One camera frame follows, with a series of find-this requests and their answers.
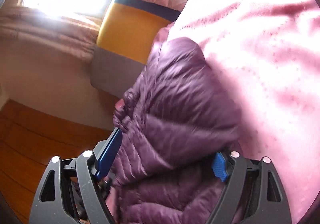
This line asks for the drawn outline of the purple puffer jacket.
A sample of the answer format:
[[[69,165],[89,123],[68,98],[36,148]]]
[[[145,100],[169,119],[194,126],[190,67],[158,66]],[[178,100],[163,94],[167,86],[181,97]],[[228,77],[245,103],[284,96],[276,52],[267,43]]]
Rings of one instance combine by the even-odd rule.
[[[236,145],[241,109],[200,46],[155,43],[114,112],[123,140],[114,160],[120,223],[205,223],[223,189],[214,155]]]

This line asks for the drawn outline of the wooden wardrobe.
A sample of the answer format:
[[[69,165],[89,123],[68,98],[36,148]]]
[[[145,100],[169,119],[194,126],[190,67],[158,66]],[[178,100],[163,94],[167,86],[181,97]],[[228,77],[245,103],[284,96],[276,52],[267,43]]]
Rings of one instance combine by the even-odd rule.
[[[1,194],[14,217],[28,223],[35,191],[53,156],[77,157],[110,133],[8,100],[1,109]]]

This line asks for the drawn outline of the grey yellow blue headboard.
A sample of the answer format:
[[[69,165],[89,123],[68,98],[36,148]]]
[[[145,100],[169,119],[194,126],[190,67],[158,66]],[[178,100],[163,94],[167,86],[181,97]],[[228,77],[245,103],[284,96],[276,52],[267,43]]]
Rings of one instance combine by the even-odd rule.
[[[91,85],[122,97],[143,70],[158,31],[179,15],[142,0],[109,0],[91,63]]]

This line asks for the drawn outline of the pink bed duvet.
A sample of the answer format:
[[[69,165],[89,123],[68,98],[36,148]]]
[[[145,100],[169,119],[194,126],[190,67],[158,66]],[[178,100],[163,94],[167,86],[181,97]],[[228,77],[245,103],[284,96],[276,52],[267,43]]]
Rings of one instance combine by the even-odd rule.
[[[188,0],[168,39],[202,49],[242,110],[244,156],[268,156],[293,223],[319,193],[319,5],[316,0]]]

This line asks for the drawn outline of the left pink curtain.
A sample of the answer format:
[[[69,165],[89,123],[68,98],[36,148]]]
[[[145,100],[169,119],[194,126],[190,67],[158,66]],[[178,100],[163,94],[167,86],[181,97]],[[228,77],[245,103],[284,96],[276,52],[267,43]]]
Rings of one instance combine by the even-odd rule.
[[[102,19],[84,15],[50,17],[37,9],[1,9],[1,38],[53,48],[89,63],[93,58]]]

